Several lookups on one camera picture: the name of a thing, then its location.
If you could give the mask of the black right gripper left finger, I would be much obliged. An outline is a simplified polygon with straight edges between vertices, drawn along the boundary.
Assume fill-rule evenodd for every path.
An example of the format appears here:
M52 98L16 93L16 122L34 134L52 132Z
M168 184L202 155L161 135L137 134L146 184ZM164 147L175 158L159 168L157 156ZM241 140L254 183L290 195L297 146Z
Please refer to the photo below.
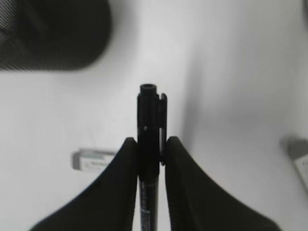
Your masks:
M33 231L130 231L137 191L137 143L126 138L98 178Z

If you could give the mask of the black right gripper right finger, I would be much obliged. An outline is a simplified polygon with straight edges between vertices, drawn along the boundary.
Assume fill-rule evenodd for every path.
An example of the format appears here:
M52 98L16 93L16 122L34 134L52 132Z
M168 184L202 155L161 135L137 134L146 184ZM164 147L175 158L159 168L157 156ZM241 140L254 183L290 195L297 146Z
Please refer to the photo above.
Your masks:
M178 137L168 139L164 156L171 230L280 230L270 218L243 204L215 183Z

